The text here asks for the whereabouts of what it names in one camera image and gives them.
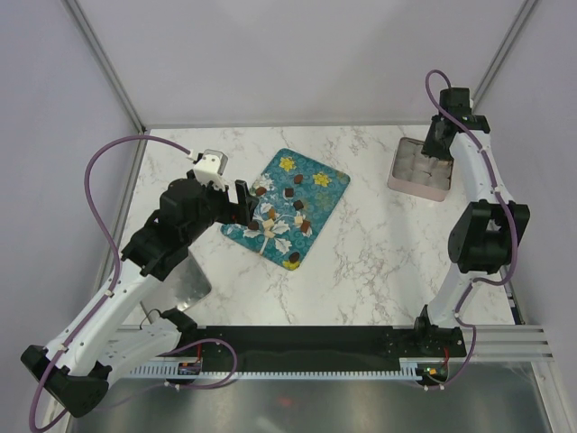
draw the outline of marble surface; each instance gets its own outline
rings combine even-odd
[[[449,268],[447,238],[466,206],[459,167],[446,200],[436,203],[387,187],[403,136],[428,126],[331,126],[154,130],[196,152],[228,155],[228,180],[249,185],[281,148],[351,176],[351,184],[294,272],[225,238],[217,225],[191,247],[213,285],[187,310],[202,325],[412,325]],[[149,142],[123,245],[158,206],[160,194],[191,167],[181,152]],[[464,314],[477,324],[512,324],[502,288],[482,287]]]

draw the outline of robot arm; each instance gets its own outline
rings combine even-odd
[[[250,195],[244,181],[237,180],[238,203],[229,200],[221,177],[226,162],[221,152],[199,155],[185,179],[170,183],[160,196],[160,208],[123,249],[124,265],[114,293],[109,291],[111,278],[59,336],[45,347],[31,345],[23,353],[23,363],[40,379],[56,353],[65,351],[45,389],[74,417],[89,413],[126,373],[179,344],[188,317],[176,309],[165,311],[161,320],[135,334],[114,341],[114,333],[158,288],[159,281],[188,257],[188,248],[214,222],[246,226],[251,221],[258,199]],[[99,303],[102,306],[96,314],[89,316]],[[64,347],[69,332],[83,322],[74,340]]]
[[[437,296],[424,313],[438,326],[456,326],[455,306],[472,281],[494,274],[511,263],[511,232],[503,207],[495,196],[498,191],[510,210],[521,241],[529,220],[527,205],[515,203],[503,184],[490,148],[490,129],[483,115],[473,115],[468,88],[441,91],[440,106],[462,122],[482,146],[474,143],[442,113],[433,116],[423,154],[443,161],[455,160],[463,174],[468,207],[449,236],[451,268]],[[470,302],[472,293],[465,302]]]

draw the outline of white flower pattern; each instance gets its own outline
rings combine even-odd
[[[261,205],[254,211],[254,215],[252,219],[256,219],[257,221],[264,221],[264,216],[267,212],[272,208],[271,203],[261,203]]]
[[[290,230],[289,225],[285,223],[282,219],[279,219],[272,227],[271,232],[274,233],[275,235],[282,235],[288,230]]]
[[[274,191],[274,181],[270,178],[270,174],[264,173],[252,184],[254,189],[263,187],[267,191]]]
[[[258,230],[249,230],[248,228],[245,228],[243,231],[243,237],[254,238],[258,235],[262,235]]]
[[[292,243],[288,239],[278,239],[278,237],[274,239],[274,247],[283,254],[288,253],[291,246]]]

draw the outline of purple cable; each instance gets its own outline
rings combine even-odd
[[[198,341],[195,341],[194,343],[190,343],[189,345],[184,345],[182,347],[179,347],[178,349],[172,350],[172,351],[167,352],[165,354],[161,354],[160,356],[170,356],[170,355],[179,354],[181,352],[184,352],[185,350],[188,350],[191,347],[194,347],[196,345],[203,345],[205,343],[215,343],[218,345],[223,345],[224,347],[226,347],[230,351],[231,355],[233,356],[233,368],[232,368],[231,372],[229,374],[227,374],[224,379],[222,379],[221,381],[215,382],[215,383],[209,383],[208,385],[195,385],[193,383],[190,385],[180,385],[180,388],[187,389],[187,390],[213,390],[214,388],[219,388],[221,386],[228,384],[228,381],[236,373],[236,368],[238,366],[238,356],[231,345],[229,345],[224,340],[221,340],[219,338],[205,338],[202,340],[198,340]],[[148,386],[148,387],[136,392],[135,394],[126,397],[125,399],[117,401],[116,403],[112,403],[112,404],[110,404],[108,406],[104,406],[104,407],[95,408],[95,411],[96,412],[104,412],[106,410],[117,408],[118,406],[122,406],[123,404],[140,397],[141,395],[143,395],[146,392],[155,390],[157,388],[162,388],[164,386],[175,388],[175,384],[173,384],[173,383],[169,383],[169,382],[155,383],[154,385]]]
[[[433,92],[431,92],[431,87],[429,85],[429,79],[431,78],[431,76],[433,74],[437,74],[437,75],[440,75],[441,77],[443,77],[447,86],[449,88],[451,87],[451,81],[449,81],[449,78],[444,74],[444,72],[442,72],[439,69],[430,70],[426,74],[426,77],[425,77],[425,89],[426,89],[427,95],[429,96],[429,99],[431,100],[431,102],[433,103],[435,108],[437,110],[439,110],[439,113],[441,113],[447,119],[449,119],[451,122],[453,122],[454,124],[459,126],[459,128],[461,128],[461,130],[469,136],[469,138],[472,140],[472,142],[475,143],[475,145],[477,146],[477,149],[479,149],[479,152],[481,154],[482,159],[485,161],[485,165],[487,166],[487,172],[489,173],[491,186],[493,188],[496,188],[498,186],[498,182],[497,182],[497,176],[495,175],[495,170],[493,169],[493,166],[490,163],[489,156],[487,155],[487,153],[483,149],[483,145],[481,144],[479,139],[475,136],[475,134],[473,134],[471,132],[471,130],[469,128],[467,128],[467,126],[462,124],[453,115],[451,115],[444,108],[442,108],[441,105],[436,101],[435,97],[433,96]],[[507,217],[509,229],[511,232],[511,243],[512,243],[512,245],[511,245],[511,265],[509,266],[507,275],[501,281],[493,281],[493,280],[488,280],[486,278],[478,278],[478,279],[475,279],[475,281],[486,282],[492,286],[501,286],[503,284],[508,283],[511,280],[511,277],[513,276],[513,272],[515,271],[515,267],[517,266],[517,227],[515,225],[515,219],[513,218],[513,215],[511,214],[511,211],[509,210],[509,208],[508,208],[507,204],[505,203],[505,200],[501,196],[500,192],[495,192],[495,198],[497,199],[497,201],[499,202],[501,207],[503,207],[503,211],[505,212],[505,216]]]
[[[204,343],[216,343],[218,345],[223,345],[230,351],[231,355],[233,356],[233,368],[231,372],[227,374],[223,380],[215,383],[209,383],[208,385],[195,385],[193,383],[191,385],[180,385],[180,388],[187,388],[189,390],[213,390],[214,388],[218,388],[220,386],[225,385],[230,380],[230,378],[233,377],[234,374],[236,373],[236,368],[238,366],[238,356],[236,355],[236,352],[234,351],[231,345],[226,343],[224,340],[220,340],[218,338],[204,338],[202,340],[195,341],[194,343],[190,343],[189,345],[184,345],[182,347],[179,347],[178,349],[174,349],[170,352],[167,352],[166,354],[162,354],[161,356],[170,356],[179,354],[180,352],[184,352],[185,350],[188,350],[189,348],[194,347],[195,345],[203,345]]]
[[[495,175],[495,170],[493,169],[493,166],[490,162],[489,155],[483,149],[483,145],[481,144],[479,139],[475,136],[475,134],[473,134],[471,132],[471,130],[469,128],[467,128],[467,126],[462,124],[459,120],[457,120],[454,116],[452,116],[444,108],[442,108],[441,105],[436,101],[435,97],[433,96],[433,92],[431,92],[431,87],[429,85],[429,79],[431,78],[431,76],[433,74],[440,75],[441,77],[443,77],[447,86],[449,88],[451,87],[451,81],[444,74],[444,72],[442,72],[439,69],[430,70],[426,74],[426,77],[425,77],[425,89],[426,89],[426,93],[429,96],[429,99],[431,100],[431,102],[433,103],[435,108],[437,110],[439,110],[439,113],[444,115],[447,119],[449,119],[451,122],[456,124],[459,128],[461,128],[461,130],[469,136],[469,138],[472,140],[472,142],[475,143],[475,145],[477,146],[477,149],[479,149],[479,152],[481,154],[482,159],[485,162],[485,165],[487,166],[487,172],[489,173],[491,186],[493,188],[496,188],[499,184],[497,182],[497,176]],[[511,211],[508,208],[507,203],[505,203],[505,200],[501,196],[500,192],[498,192],[498,191],[495,192],[495,198],[497,199],[500,206],[503,208],[503,211],[505,212],[505,217],[507,218],[509,230],[511,232],[511,265],[508,268],[507,275],[505,275],[505,278],[503,278],[503,280],[501,280],[501,281],[493,281],[493,280],[489,280],[487,278],[482,278],[482,277],[478,277],[478,278],[473,279],[472,283],[469,284],[469,287],[467,287],[467,289],[465,290],[465,292],[463,293],[463,295],[459,299],[459,302],[457,303],[457,306],[454,309],[455,314],[459,314],[461,312],[461,307],[463,306],[467,297],[472,292],[472,285],[474,282],[485,282],[491,286],[501,286],[503,284],[507,284],[509,281],[511,281],[511,278],[513,277],[513,272],[515,272],[515,268],[517,267],[517,227],[515,225],[515,219],[513,218],[513,215],[511,214]],[[472,354],[475,350],[475,346],[477,345],[477,327],[471,323],[463,322],[461,320],[461,318],[459,318],[459,317],[455,317],[455,320],[457,321],[457,323],[460,326],[469,327],[472,329],[471,347],[469,347],[469,353],[465,357],[465,360],[461,364],[461,367],[459,368],[457,373],[455,373],[453,375],[453,377],[451,377],[445,383],[443,383],[444,387],[446,385],[448,385],[449,383],[451,383],[453,380],[455,380],[457,377],[459,377],[463,373],[465,367],[471,361]],[[441,388],[441,385],[433,385],[433,386],[428,387],[429,390],[438,390],[440,388]]]
[[[180,144],[174,143],[170,140],[166,140],[164,138],[153,137],[151,135],[129,135],[127,137],[114,140],[113,142],[110,142],[106,146],[102,147],[98,152],[94,154],[94,156],[88,162],[86,171],[84,172],[84,192],[87,196],[87,202],[88,206],[90,207],[90,211],[92,212],[92,215],[94,216],[96,222],[98,223],[100,230],[104,234],[106,241],[108,242],[108,245],[110,245],[114,258],[114,275],[112,281],[110,282],[110,286],[108,287],[110,291],[114,291],[116,283],[118,282],[118,278],[120,277],[120,270],[121,270],[120,254],[118,253],[118,247],[115,245],[114,239],[108,232],[108,229],[106,228],[106,225],[102,220],[102,217],[100,217],[98,211],[96,210],[94,200],[92,199],[92,192],[90,191],[90,173],[92,172],[92,167],[94,166],[95,162],[98,160],[98,158],[100,158],[100,156],[102,156],[104,152],[108,151],[109,149],[112,149],[118,144],[139,140],[152,140],[154,142],[164,143],[167,144],[168,146],[174,147],[175,149],[183,151],[186,154],[190,154],[189,149],[181,146]],[[64,340],[62,345],[68,346],[72,342],[72,340],[74,340],[74,338],[78,335],[78,333],[82,330],[82,328],[86,325],[86,323],[96,314],[96,312],[102,307],[102,305],[106,302],[107,299],[108,297],[106,295],[103,296],[96,303],[96,305],[90,311],[88,311],[88,313],[84,316],[84,318],[80,321],[80,323],[78,323],[78,326],[75,327],[72,330],[72,332],[70,332],[70,335],[66,338],[66,340]],[[56,365],[56,363],[59,361],[63,353],[64,353],[63,351],[59,350],[56,352],[56,354],[54,354],[48,366],[46,367],[46,370],[44,370],[44,373],[42,374],[40,380],[38,381],[38,387],[36,388],[36,392],[32,397],[32,404],[30,407],[30,413],[28,415],[28,425],[32,433],[43,433],[45,431],[48,431],[49,429],[54,427],[67,413],[67,410],[63,410],[53,421],[51,421],[46,426],[42,428],[38,428],[36,426],[36,410],[38,409],[38,401],[40,400],[42,389],[44,388],[44,385],[46,384],[48,376],[50,375],[52,369],[54,368],[54,365]]]

